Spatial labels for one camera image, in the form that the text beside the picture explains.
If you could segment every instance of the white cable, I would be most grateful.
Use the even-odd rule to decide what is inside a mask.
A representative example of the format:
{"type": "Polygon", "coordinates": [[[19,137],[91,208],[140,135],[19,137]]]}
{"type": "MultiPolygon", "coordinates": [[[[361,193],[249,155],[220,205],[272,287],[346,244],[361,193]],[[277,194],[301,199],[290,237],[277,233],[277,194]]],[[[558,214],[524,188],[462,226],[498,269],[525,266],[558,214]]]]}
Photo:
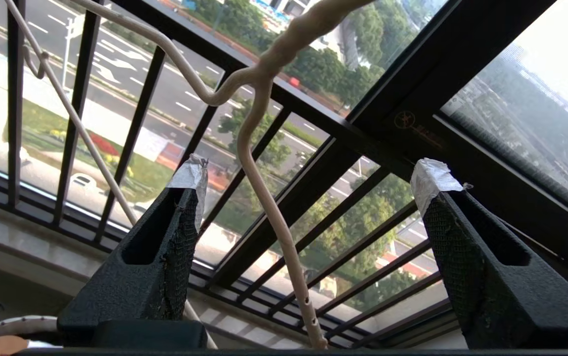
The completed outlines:
{"type": "MultiPolygon", "coordinates": [[[[293,284],[293,290],[295,291],[295,297],[297,298],[300,306],[300,311],[302,313],[304,324],[306,325],[311,345],[313,345],[315,349],[325,349],[328,343],[326,339],[323,338],[322,330],[315,314],[315,309],[309,299],[308,288],[306,286],[306,281],[304,280],[302,267],[299,263],[299,256],[295,249],[295,243],[291,237],[288,225],[282,217],[282,213],[277,207],[275,200],[273,200],[273,197],[268,192],[268,189],[259,174],[255,161],[250,153],[249,143],[251,134],[264,116],[264,113],[266,113],[266,108],[268,107],[270,100],[271,88],[273,87],[273,79],[280,70],[287,64],[291,63],[300,50],[304,49],[315,39],[329,33],[338,26],[347,14],[359,7],[371,3],[372,0],[321,0],[311,7],[307,13],[292,20],[288,29],[275,40],[270,49],[266,50],[266,52],[260,56],[255,65],[249,68],[237,70],[230,74],[229,78],[216,92],[212,92],[207,86],[205,86],[198,74],[196,74],[196,71],[189,65],[185,57],[180,54],[172,41],[155,28],[133,20],[132,18],[125,17],[111,9],[108,9],[107,7],[103,7],[100,4],[92,2],[91,0],[71,1],[155,42],[166,52],[169,58],[172,59],[189,85],[191,85],[192,89],[196,92],[196,95],[198,95],[198,97],[200,97],[200,99],[202,99],[202,101],[206,104],[219,106],[227,102],[234,92],[245,84],[250,84],[255,88],[253,107],[251,108],[245,122],[242,124],[238,135],[239,159],[255,194],[264,208],[266,216],[273,226],[278,241],[282,246],[284,261],[286,261],[286,265],[288,266],[288,272],[291,283],[293,284]]],[[[12,0],[6,0],[6,2],[22,31],[29,39],[29,43],[31,44],[34,52],[40,53],[38,56],[40,60],[40,68],[35,70],[35,68],[31,68],[33,65],[29,65],[29,68],[31,68],[31,71],[35,75],[40,74],[41,69],[44,70],[60,97],[60,100],[71,116],[76,128],[80,131],[80,135],[82,135],[82,139],[85,144],[87,144],[89,151],[91,152],[94,160],[97,162],[101,173],[104,178],[106,178],[108,185],[110,185],[110,189],[114,192],[117,197],[117,201],[119,201],[119,204],[128,216],[128,219],[130,219],[134,225],[136,219],[132,214],[132,210],[128,207],[126,199],[119,189],[119,185],[117,185],[108,172],[99,152],[88,136],[86,129],[82,125],[80,118],[73,109],[71,103],[67,100],[64,90],[55,78],[53,70],[49,66],[47,60],[48,56],[44,55],[44,52],[40,49],[36,39],[31,34],[31,30],[29,30],[27,23],[24,22],[24,19],[19,13],[17,7],[13,4],[12,0]]],[[[198,320],[198,316],[195,312],[193,312],[189,302],[186,301],[185,304],[186,315],[193,317],[194,320],[198,320]]]]}

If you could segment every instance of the balcony railing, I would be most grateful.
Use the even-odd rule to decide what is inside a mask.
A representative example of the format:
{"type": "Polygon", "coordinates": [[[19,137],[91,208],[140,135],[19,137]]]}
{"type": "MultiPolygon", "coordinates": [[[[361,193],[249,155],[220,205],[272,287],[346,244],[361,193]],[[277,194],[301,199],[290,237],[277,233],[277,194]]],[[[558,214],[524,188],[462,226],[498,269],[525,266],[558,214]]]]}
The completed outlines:
{"type": "MultiPolygon", "coordinates": [[[[72,84],[72,105],[135,212],[190,154],[209,158],[211,198],[191,287],[303,334],[275,233],[252,205],[236,161],[234,125],[253,89],[219,108],[203,105],[159,47],[68,2],[14,2],[33,32],[44,34],[52,63],[72,84]]],[[[473,195],[532,237],[526,243],[568,268],[568,198],[441,111],[551,4],[449,0],[345,118],[327,107],[330,95],[276,78],[252,155],[291,227],[331,346],[409,346],[457,328],[407,183],[424,156],[448,162],[476,186],[473,195]]],[[[212,87],[252,63],[250,50],[182,7],[155,0],[110,6],[176,41],[212,87]]],[[[110,252],[131,225],[78,145],[76,127],[49,100],[53,92],[25,70],[24,38],[5,14],[0,0],[0,207],[110,252]]]]}

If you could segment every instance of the hole in tube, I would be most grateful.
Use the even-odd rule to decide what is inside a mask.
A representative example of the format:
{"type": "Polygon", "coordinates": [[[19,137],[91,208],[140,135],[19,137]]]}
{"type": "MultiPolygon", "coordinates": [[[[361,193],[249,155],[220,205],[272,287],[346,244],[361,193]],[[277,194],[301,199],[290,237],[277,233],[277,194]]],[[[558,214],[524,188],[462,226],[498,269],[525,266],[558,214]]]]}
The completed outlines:
{"type": "Polygon", "coordinates": [[[465,192],[452,194],[453,200],[486,243],[497,260],[506,266],[528,266],[530,255],[512,232],[498,226],[495,216],[484,214],[465,192]]]}

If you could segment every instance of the white road arrow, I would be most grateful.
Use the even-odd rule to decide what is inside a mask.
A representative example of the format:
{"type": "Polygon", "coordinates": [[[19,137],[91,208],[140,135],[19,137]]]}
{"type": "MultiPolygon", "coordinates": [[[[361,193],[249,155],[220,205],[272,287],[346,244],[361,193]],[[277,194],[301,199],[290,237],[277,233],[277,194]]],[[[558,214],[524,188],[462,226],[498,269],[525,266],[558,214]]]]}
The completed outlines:
{"type": "Polygon", "coordinates": [[[101,75],[104,79],[106,79],[107,81],[111,81],[113,83],[117,83],[117,84],[121,84],[120,81],[118,81],[117,79],[115,79],[114,75],[112,75],[112,72],[110,71],[110,69],[104,67],[101,64],[97,64],[93,62],[93,65],[97,68],[99,68],[99,75],[101,75]]]}
{"type": "Polygon", "coordinates": [[[105,39],[101,40],[101,43],[107,45],[108,47],[116,50],[117,52],[123,54],[124,56],[130,58],[130,59],[139,59],[141,61],[144,62],[148,62],[148,59],[146,57],[143,56],[143,54],[139,53],[139,52],[135,52],[134,50],[129,50],[129,51],[125,51],[119,47],[117,47],[116,45],[106,41],[105,39]]]}
{"type": "Polygon", "coordinates": [[[108,63],[114,65],[115,67],[130,68],[130,69],[134,70],[135,72],[137,71],[137,69],[135,67],[133,67],[132,64],[130,64],[126,61],[122,61],[121,59],[110,59],[107,56],[104,56],[103,54],[101,54],[100,52],[95,52],[95,56],[97,58],[100,58],[100,59],[107,61],[108,63]]]}

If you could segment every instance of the sidewalk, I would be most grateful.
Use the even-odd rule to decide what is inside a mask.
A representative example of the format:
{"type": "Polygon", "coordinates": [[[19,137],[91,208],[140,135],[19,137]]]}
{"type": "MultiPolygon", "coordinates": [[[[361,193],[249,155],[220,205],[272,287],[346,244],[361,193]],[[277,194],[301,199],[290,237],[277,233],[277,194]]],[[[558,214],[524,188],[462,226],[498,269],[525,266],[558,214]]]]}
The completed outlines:
{"type": "MultiPolygon", "coordinates": [[[[4,90],[7,89],[6,63],[6,56],[0,54],[0,88],[4,90]]],[[[42,80],[37,79],[26,67],[22,96],[42,108],[60,115],[65,120],[69,117],[49,79],[46,77],[42,80]]],[[[6,100],[5,91],[3,94],[0,94],[0,140],[7,118],[6,105],[1,105],[1,103],[6,103],[6,100]]],[[[128,130],[130,130],[130,120],[90,100],[87,100],[85,103],[82,119],[88,130],[94,131],[98,135],[122,146],[125,143],[128,130]]],[[[165,148],[167,142],[163,137],[152,133],[146,128],[141,128],[139,139],[137,144],[135,144],[135,153],[154,162],[165,148]]]]}

